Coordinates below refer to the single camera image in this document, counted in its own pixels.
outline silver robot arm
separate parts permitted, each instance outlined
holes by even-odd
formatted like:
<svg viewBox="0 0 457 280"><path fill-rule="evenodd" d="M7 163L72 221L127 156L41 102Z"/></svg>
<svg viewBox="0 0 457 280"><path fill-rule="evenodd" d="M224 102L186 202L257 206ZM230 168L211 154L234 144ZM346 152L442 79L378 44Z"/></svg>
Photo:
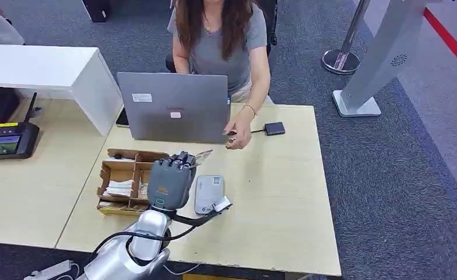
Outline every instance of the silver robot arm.
<svg viewBox="0 0 457 280"><path fill-rule="evenodd" d="M138 221L123 232L106 238L93 252L96 256L77 280L145 279L160 270L170 256L170 240L187 235L231 206L227 197L213 204L213 211L199 219L177 215L189 199L196 175L194 156L186 152L153 163L147 194L151 202ZM172 221L191 225L172 237Z"/></svg>

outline gray power bank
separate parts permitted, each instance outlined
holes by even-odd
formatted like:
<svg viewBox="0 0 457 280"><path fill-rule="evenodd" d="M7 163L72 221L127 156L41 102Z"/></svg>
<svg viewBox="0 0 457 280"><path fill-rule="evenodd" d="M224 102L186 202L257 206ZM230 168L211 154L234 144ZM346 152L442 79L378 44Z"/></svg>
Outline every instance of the gray power bank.
<svg viewBox="0 0 457 280"><path fill-rule="evenodd" d="M213 210L212 204L225 195L225 181L218 175L200 175L196 180L194 212L204 215Z"/></svg>

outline black chair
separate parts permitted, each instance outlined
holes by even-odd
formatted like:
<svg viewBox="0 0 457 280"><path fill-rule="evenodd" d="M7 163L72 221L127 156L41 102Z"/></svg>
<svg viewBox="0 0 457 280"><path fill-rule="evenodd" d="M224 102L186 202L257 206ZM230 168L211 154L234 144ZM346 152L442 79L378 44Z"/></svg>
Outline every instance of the black chair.
<svg viewBox="0 0 457 280"><path fill-rule="evenodd" d="M272 46L276 46L277 37L276 37L276 19L278 14L278 0L256 0L255 1L259 8L263 11L266 21L266 38L268 39L268 44L266 45L266 53L268 54L268 59L270 63L270 72L272 70L272 65L274 62L273 57L270 57L272 51ZM171 73L176 73L174 58L172 52L170 52L165 58L165 66Z"/></svg>

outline gray t-shirt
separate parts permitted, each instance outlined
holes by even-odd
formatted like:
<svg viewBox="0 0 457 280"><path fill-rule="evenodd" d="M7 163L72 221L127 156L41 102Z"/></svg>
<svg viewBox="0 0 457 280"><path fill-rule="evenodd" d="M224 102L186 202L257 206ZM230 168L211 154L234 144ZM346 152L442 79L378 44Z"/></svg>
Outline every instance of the gray t-shirt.
<svg viewBox="0 0 457 280"><path fill-rule="evenodd" d="M201 75L225 75L228 77L228 93L232 95L249 82L249 52L258 47L266 46L266 22L263 12L253 4L253 14L249 20L249 29L243 46L236 48L232 56L227 60L222 58L221 29L208 33L201 31L201 38L189 58L189 63L195 74ZM175 26L175 9L170 18L167 30L173 36L178 36Z"/></svg>

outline stanchion post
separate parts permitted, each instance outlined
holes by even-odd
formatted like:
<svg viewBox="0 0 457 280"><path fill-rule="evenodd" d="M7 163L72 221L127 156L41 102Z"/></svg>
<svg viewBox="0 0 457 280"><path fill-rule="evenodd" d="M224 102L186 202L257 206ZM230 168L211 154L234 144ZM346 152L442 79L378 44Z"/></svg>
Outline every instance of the stanchion post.
<svg viewBox="0 0 457 280"><path fill-rule="evenodd" d="M363 66L343 90L333 92L333 100L342 117L381 114L373 96L413 61L426 4L441 1L390 0Z"/></svg>
<svg viewBox="0 0 457 280"><path fill-rule="evenodd" d="M360 20L364 17L366 10L369 6L370 0L361 0L357 5L356 13L352 18L349 31L345 37L345 41L342 44L342 48L339 50L329 50L325 52L321 59L321 64L325 69L336 74L347 75L354 73L361 61L359 57L353 52L350 52L352 42L356 36L357 29L359 27Z"/></svg>

